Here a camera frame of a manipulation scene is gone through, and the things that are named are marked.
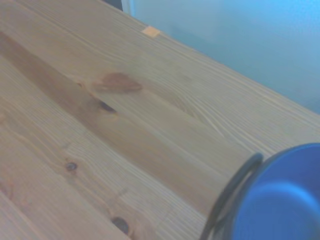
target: light blue wall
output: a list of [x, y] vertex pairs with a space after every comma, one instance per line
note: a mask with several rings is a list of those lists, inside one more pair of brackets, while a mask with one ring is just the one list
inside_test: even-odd
[[320, 0], [134, 0], [134, 16], [320, 113]]

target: small orange sticker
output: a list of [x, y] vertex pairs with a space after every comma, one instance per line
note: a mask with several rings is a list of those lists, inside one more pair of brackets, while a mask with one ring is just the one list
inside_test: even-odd
[[159, 33], [161, 33], [158, 29], [154, 28], [153, 26], [147, 26], [142, 32], [152, 38], [155, 38], [156, 36], [158, 36]]

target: blue mug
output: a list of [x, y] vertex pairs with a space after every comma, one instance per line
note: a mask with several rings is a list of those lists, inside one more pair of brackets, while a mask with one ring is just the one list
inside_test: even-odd
[[[240, 185], [228, 213], [221, 217]], [[284, 150], [265, 162], [259, 153], [252, 156], [220, 194], [200, 240], [217, 236], [222, 240], [320, 240], [320, 143]]]

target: wooden table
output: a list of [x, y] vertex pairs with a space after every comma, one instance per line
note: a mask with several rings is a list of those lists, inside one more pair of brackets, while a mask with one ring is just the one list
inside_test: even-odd
[[[93, 87], [112, 73], [142, 89]], [[317, 114], [102, 1], [0, 0], [0, 239], [196, 240], [251, 154], [319, 139]]]

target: black handle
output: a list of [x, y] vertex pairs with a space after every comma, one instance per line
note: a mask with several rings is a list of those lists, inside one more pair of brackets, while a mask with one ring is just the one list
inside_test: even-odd
[[237, 189], [239, 184], [245, 179], [248, 173], [253, 172], [258, 169], [258, 167], [263, 162], [263, 155], [261, 153], [256, 153], [252, 157], [250, 157], [240, 169], [236, 172], [236, 174], [231, 178], [229, 183], [226, 185], [217, 201], [215, 202], [209, 217], [205, 223], [202, 234], [199, 240], [208, 240], [208, 237], [211, 231], [217, 224], [218, 217], [221, 211], [224, 209], [226, 203], [228, 202], [231, 195]]

